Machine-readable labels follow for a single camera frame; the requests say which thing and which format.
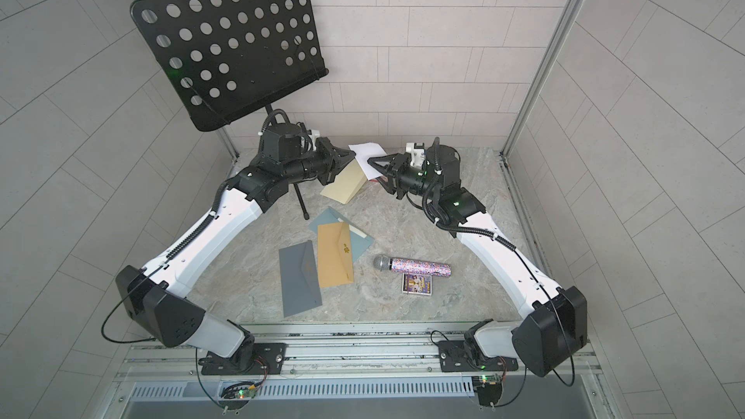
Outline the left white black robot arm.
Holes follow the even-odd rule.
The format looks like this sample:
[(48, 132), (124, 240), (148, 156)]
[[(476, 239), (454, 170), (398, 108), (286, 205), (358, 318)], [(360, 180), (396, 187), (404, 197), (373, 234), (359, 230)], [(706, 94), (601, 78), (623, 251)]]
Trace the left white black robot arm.
[(215, 257), (290, 188), (313, 180), (331, 184), (354, 158), (353, 151), (335, 147), (304, 123), (290, 122), (285, 111), (271, 111), (260, 130), (257, 154), (219, 184), (209, 211), (143, 267), (127, 266), (118, 273), (118, 307), (147, 331), (149, 341), (191, 345), (247, 370), (254, 336), (188, 301), (187, 294)]

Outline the cream yellow envelope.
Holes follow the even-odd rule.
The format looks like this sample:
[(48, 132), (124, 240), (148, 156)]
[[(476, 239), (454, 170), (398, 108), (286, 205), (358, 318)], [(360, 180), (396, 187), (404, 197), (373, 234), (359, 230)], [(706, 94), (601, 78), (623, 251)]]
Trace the cream yellow envelope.
[(352, 160), (335, 178), (324, 186), (320, 194), (328, 199), (346, 205), (368, 181), (363, 169), (356, 160)]

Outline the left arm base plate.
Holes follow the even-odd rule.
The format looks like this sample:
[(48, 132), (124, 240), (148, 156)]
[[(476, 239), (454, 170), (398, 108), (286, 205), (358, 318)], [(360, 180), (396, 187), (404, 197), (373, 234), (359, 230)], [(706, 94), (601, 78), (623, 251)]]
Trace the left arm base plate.
[(203, 376), (274, 376), (282, 371), (287, 348), (286, 343), (252, 343), (230, 358), (209, 351), (197, 364)]

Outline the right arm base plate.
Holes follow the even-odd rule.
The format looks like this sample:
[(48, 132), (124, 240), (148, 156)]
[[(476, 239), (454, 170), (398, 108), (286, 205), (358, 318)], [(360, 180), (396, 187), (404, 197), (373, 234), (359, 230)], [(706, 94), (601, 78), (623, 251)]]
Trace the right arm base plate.
[(510, 357), (479, 358), (476, 360), (468, 356), (463, 341), (435, 342), (440, 356), (442, 372), (517, 372), (518, 361)]

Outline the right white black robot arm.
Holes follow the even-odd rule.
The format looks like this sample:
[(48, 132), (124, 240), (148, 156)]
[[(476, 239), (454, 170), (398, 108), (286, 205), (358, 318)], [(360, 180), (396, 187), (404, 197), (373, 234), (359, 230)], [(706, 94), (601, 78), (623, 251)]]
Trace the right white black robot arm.
[(440, 142), (411, 144), (404, 153), (366, 163), (387, 193), (419, 197), (428, 221), (471, 250), (498, 279), (523, 318), (511, 331), (511, 343), (527, 371), (545, 377), (572, 362), (587, 343), (585, 296), (545, 275), (504, 236), (485, 205), (463, 186), (456, 149)]

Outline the pink white letter paper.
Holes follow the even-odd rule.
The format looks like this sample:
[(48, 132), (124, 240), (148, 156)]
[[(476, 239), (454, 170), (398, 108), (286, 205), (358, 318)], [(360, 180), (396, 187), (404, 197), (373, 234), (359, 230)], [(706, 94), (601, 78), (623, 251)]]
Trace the pink white letter paper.
[(355, 159), (367, 178), (369, 169), (371, 168), (368, 164), (368, 159), (371, 156), (386, 155), (386, 151), (377, 143), (349, 145), (349, 149), (355, 153)]

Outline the light blue envelope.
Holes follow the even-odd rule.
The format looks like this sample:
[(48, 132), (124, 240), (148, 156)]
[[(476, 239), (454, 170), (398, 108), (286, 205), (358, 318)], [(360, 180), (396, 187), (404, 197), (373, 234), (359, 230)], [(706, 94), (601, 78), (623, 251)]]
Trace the light blue envelope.
[(337, 222), (343, 222), (349, 225), (352, 261), (356, 263), (365, 251), (374, 243), (374, 238), (366, 232), (363, 232), (341, 213), (333, 208), (327, 208), (323, 213), (320, 213), (316, 219), (310, 221), (308, 228), (316, 233), (320, 225)]

